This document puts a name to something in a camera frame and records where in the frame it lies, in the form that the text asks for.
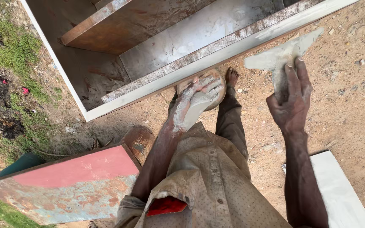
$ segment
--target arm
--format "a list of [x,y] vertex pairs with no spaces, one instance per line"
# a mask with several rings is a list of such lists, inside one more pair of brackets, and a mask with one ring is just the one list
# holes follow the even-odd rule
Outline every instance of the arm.
[[203,92],[212,100],[219,96],[218,93],[221,89],[221,80],[214,79],[210,75],[202,80],[194,78],[188,88],[181,92],[146,158],[132,189],[131,196],[147,202],[151,190],[166,177],[168,166],[181,135],[192,127],[184,125],[184,118],[190,107],[191,97],[196,92]]
[[281,129],[286,145],[287,219],[294,228],[303,225],[328,228],[328,215],[309,159],[308,135],[304,131],[311,103],[312,86],[301,57],[295,60],[295,66],[297,72],[291,66],[285,65],[288,101],[279,105],[274,94],[266,100],[274,121]]

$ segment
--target bare foot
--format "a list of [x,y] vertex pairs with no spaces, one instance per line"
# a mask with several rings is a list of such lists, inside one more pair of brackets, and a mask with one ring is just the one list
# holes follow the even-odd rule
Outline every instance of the bare foot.
[[237,80],[239,79],[239,73],[236,70],[229,67],[226,72],[226,84],[232,86],[233,88],[236,86]]

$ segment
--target right hand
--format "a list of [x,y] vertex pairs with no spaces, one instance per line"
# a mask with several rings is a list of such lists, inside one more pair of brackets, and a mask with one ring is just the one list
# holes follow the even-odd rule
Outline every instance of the right hand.
[[307,113],[311,105],[312,85],[302,57],[295,59],[295,66],[297,72],[290,65],[285,65],[288,79],[288,101],[279,105],[274,94],[266,99],[272,118],[283,135],[304,132]]

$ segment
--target soil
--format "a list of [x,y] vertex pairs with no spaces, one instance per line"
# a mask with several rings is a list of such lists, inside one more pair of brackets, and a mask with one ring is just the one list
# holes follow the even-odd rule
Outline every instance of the soil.
[[[18,21],[30,24],[21,4],[18,5],[13,6],[16,15],[24,18]],[[236,93],[236,97],[242,105],[252,182],[284,217],[285,175],[281,168],[286,161],[284,141],[265,102],[273,92],[271,72],[248,70],[243,66],[243,59],[318,26],[324,27],[325,33],[304,56],[314,88],[305,128],[309,135],[309,152],[331,150],[365,207],[365,64],[360,64],[361,60],[365,63],[365,0],[217,67],[221,73],[233,67],[241,75],[236,89],[243,92]],[[331,29],[335,30],[332,35],[328,33]],[[63,145],[70,153],[86,151],[95,136],[102,144],[111,138],[117,143],[134,125],[144,125],[157,134],[168,116],[168,105],[174,95],[172,88],[87,123],[43,47],[40,58],[34,77],[51,94],[55,87],[63,91],[63,99],[57,101],[56,106],[43,106],[51,124],[59,127],[51,138],[53,151],[63,149]],[[217,109],[213,109],[203,113],[199,120],[207,130],[215,132],[216,119]],[[65,127],[75,127],[75,132],[66,133]],[[88,222],[82,222],[79,226],[71,223],[61,227],[87,225]]]

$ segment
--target white painted edge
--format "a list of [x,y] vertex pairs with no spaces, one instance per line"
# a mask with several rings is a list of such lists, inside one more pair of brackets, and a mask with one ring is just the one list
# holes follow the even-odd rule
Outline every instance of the white painted edge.
[[193,75],[212,65],[215,65],[230,57],[238,55],[248,49],[257,47],[271,39],[286,34],[292,31],[293,29],[302,27],[303,25],[308,23],[312,23],[326,15],[329,15],[341,8],[344,8],[358,1],[359,0],[325,0],[289,18],[286,18],[278,23],[275,23],[270,27],[267,27],[255,34],[252,34],[240,41],[237,41],[236,43],[233,43],[219,51],[216,51],[210,55],[198,59],[197,61],[191,64],[188,64],[178,70],[169,73],[168,75],[165,75],[157,80],[145,84],[112,101],[109,101],[108,103],[104,103],[103,105],[98,106],[88,111],[85,114],[83,113],[84,118],[86,119],[86,121],[90,121],[103,115],[106,115],[109,112],[112,112],[114,109],[132,103],[141,97],[149,95],[150,93],[153,93],[155,91],[161,90],[162,88],[168,85],[171,85],[179,80],[183,80],[184,78],[189,77],[190,75]]
[[311,157],[331,228],[365,228],[365,208],[331,151]]
[[52,47],[50,46],[48,40],[45,37],[45,34],[43,33],[42,29],[40,28],[39,24],[36,21],[36,18],[33,16],[32,11],[30,10],[28,3],[26,2],[26,0],[21,0],[21,3],[23,5],[23,7],[25,8],[26,12],[29,15],[30,21],[33,23],[33,26],[35,27],[36,31],[38,32],[40,38],[43,41],[44,46],[46,47],[46,49],[48,50],[50,56],[52,57],[54,64],[57,66],[57,69],[59,70],[64,82],[66,83],[68,89],[71,92],[71,95],[73,96],[75,102],[77,103],[78,108],[80,109],[82,115],[84,116],[86,121],[90,121],[87,120],[86,114],[87,114],[87,110],[85,109],[83,103],[81,102],[80,98],[78,97],[77,92],[75,91],[73,85],[71,84],[70,80],[67,77],[66,72],[64,71],[63,67],[61,66],[60,62],[57,59],[57,56],[54,54],[54,51],[52,49]]

